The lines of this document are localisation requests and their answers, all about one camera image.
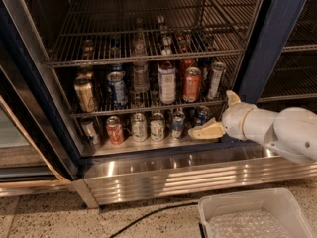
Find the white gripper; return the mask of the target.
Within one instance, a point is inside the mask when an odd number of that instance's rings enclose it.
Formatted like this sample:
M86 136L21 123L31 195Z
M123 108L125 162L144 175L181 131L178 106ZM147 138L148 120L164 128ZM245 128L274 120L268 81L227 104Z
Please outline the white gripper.
M222 115L223 124L217 122L215 118L212 118L201 126L191 128L188 130L188 134L192 139L218 139L227 133L232 138L243 141L246 140L244 135L244 121L256 106L254 104L241 102L240 97L232 90L227 90L226 95L229 107Z

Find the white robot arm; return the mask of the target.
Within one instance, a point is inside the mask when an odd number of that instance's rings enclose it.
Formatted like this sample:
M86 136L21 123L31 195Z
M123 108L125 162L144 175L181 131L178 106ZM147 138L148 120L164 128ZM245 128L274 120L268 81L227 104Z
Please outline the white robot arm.
M297 164L317 162L317 115L307 109L291 107L280 112L242 102L227 90L228 108L222 119L210 119L188 130L192 139L231 138L253 141Z

